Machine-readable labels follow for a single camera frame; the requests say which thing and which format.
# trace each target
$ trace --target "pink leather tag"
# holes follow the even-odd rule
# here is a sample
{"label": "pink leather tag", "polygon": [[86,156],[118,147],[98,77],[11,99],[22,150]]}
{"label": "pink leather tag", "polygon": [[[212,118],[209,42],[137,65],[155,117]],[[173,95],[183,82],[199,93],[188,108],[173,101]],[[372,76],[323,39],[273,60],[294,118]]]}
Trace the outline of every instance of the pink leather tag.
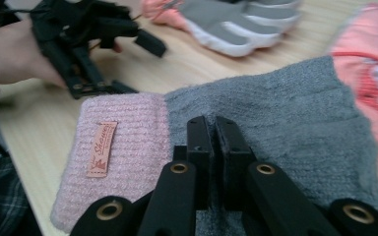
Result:
{"label": "pink leather tag", "polygon": [[117,122],[101,122],[94,136],[88,177],[106,177],[113,133]]}

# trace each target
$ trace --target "wooden table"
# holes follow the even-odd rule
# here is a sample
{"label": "wooden table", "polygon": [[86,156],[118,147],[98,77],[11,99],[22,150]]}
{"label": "wooden table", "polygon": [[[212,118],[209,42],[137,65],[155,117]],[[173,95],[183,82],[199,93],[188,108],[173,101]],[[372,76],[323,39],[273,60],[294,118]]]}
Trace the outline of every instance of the wooden table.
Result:
{"label": "wooden table", "polygon": [[[139,20],[141,26],[168,45],[162,59],[130,39],[121,39],[121,54],[96,50],[93,58],[108,80],[160,93],[225,77],[263,74],[323,55],[339,26],[366,2],[305,0],[300,23],[280,44],[244,58],[222,56],[198,45],[183,31],[154,26],[145,19]],[[38,224],[44,235],[64,235],[51,224],[49,215],[84,100],[74,100],[67,90],[40,80],[0,89],[0,127]]]}

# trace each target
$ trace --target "person's arm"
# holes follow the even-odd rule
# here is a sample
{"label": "person's arm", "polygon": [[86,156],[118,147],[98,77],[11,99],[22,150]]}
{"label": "person's arm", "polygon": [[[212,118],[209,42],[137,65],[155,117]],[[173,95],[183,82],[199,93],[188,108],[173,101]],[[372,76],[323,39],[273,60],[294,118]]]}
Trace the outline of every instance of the person's arm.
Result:
{"label": "person's arm", "polygon": [[40,78],[65,88],[50,62],[33,38],[32,23],[24,20],[0,28],[0,85]]}

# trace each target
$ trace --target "pink fabric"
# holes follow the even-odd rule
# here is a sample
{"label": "pink fabric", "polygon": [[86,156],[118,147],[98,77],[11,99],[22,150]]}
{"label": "pink fabric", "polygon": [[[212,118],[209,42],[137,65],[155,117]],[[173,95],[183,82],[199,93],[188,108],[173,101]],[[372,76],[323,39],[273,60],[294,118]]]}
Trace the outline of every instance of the pink fabric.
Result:
{"label": "pink fabric", "polygon": [[[169,8],[166,4],[175,1],[175,5]],[[143,0],[142,11],[143,16],[150,19],[155,24],[168,25],[180,30],[188,30],[185,18],[177,10],[181,1],[176,0]]]}
{"label": "pink fabric", "polygon": [[331,51],[339,78],[356,95],[356,105],[371,120],[378,142],[378,4],[364,6]]}
{"label": "pink fabric", "polygon": [[[99,122],[116,121],[107,177],[87,177]],[[151,191],[171,160],[167,110],[160,94],[90,98],[82,105],[76,137],[51,213],[52,223],[70,232],[96,200],[109,195],[131,202]]]}

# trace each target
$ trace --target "plaid fabric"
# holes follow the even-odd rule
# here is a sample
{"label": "plaid fabric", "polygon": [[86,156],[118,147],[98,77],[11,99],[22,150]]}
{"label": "plaid fabric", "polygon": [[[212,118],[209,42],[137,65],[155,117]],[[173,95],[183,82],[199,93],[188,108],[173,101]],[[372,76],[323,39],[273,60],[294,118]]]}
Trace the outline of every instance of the plaid fabric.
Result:
{"label": "plaid fabric", "polygon": [[28,200],[9,157],[0,158],[0,235],[11,235],[28,208]]}

